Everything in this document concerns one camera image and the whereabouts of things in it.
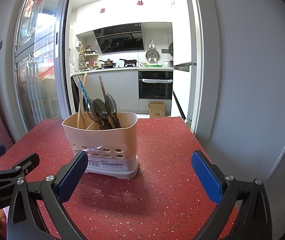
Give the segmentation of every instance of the countertop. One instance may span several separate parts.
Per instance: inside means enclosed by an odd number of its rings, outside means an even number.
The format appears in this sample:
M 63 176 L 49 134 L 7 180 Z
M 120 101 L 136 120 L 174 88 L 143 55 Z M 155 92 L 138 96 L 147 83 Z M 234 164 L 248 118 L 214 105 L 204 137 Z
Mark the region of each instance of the countertop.
M 79 71 L 79 72 L 73 73 L 73 76 L 82 75 L 85 73 L 97 73 L 97 72 L 105 72 L 105 71 L 124 71 L 124 70 L 173 71 L 173 68 L 172 67 L 119 67 L 119 68 L 116 67 L 116 68 Z
M 73 157 L 61 123 L 37 125 L 0 158 L 0 170 L 36 152 L 40 165 L 27 180 L 55 174 Z M 136 177 L 85 173 L 64 207 L 87 239 L 192 239 L 215 208 L 191 167 L 196 150 L 203 149 L 181 118 L 139 119 Z M 51 234 L 59 237 L 44 204 L 39 206 Z M 236 216 L 234 208 L 222 237 Z

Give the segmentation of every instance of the silver bolt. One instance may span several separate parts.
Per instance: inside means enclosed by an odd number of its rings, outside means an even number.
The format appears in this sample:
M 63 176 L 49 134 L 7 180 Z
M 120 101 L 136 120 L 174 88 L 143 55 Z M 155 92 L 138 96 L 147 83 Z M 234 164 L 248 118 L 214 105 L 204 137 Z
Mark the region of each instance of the silver bolt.
M 23 177 L 18 178 L 17 184 L 18 184 L 18 185 L 21 185 L 21 184 L 23 184 L 23 183 L 24 183 L 24 178 L 23 178 Z
M 233 181 L 233 180 L 234 180 L 234 176 L 229 175 L 229 174 L 226 175 L 225 178 L 226 178 L 226 180 L 228 180 L 228 181 Z
M 261 181 L 261 179 L 255 179 L 255 183 L 256 183 L 257 185 L 261 185 L 261 184 L 262 184 L 262 181 Z
M 54 176 L 53 175 L 48 175 L 46 177 L 46 181 L 52 181 L 54 179 Z

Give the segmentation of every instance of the built-in oven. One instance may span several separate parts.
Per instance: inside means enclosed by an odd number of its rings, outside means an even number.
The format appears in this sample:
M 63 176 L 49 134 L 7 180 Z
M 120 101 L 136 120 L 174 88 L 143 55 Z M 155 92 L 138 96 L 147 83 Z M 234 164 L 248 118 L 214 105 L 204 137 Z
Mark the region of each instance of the built-in oven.
M 138 71 L 139 99 L 172 99 L 172 71 Z

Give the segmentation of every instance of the utensil holder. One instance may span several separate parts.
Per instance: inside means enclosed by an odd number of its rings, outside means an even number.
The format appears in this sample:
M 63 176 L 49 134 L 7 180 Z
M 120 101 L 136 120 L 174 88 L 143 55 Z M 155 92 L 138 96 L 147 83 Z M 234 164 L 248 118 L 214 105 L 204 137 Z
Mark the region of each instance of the utensil holder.
M 137 115 L 117 114 L 123 128 L 100 130 L 85 112 L 89 127 L 77 129 L 78 113 L 71 115 L 62 123 L 66 137 L 76 154 L 80 150 L 88 153 L 86 173 L 98 173 L 119 179 L 132 179 L 138 171 L 137 156 Z

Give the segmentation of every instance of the white cloth on oven handle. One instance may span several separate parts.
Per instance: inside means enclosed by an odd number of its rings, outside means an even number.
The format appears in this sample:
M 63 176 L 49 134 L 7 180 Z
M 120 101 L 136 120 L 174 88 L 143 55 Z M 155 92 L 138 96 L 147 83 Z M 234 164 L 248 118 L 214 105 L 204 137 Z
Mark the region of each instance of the white cloth on oven handle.
M 162 83 L 162 84 L 172 83 L 172 79 L 145 79 L 143 78 L 142 81 L 144 83 Z

